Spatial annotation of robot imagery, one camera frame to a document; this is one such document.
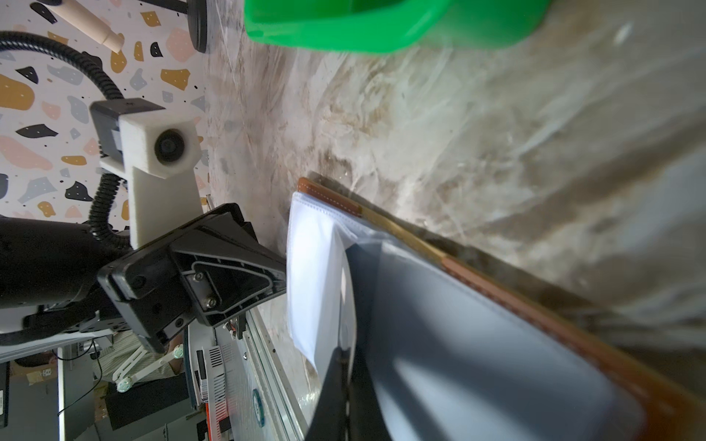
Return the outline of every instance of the cardboard box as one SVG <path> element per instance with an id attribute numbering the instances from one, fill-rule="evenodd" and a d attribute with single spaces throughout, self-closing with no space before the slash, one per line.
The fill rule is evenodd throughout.
<path id="1" fill-rule="evenodd" d="M 10 362 L 10 378 L 26 377 L 30 385 L 53 380 L 59 376 L 56 364 L 50 363 L 35 368 L 23 368 L 14 361 Z"/>

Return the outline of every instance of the green plastic container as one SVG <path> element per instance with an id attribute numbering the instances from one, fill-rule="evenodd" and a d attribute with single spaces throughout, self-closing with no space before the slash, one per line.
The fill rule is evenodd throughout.
<path id="1" fill-rule="evenodd" d="M 256 42 L 384 54 L 419 40 L 507 47 L 542 21 L 550 0 L 245 0 Z"/>

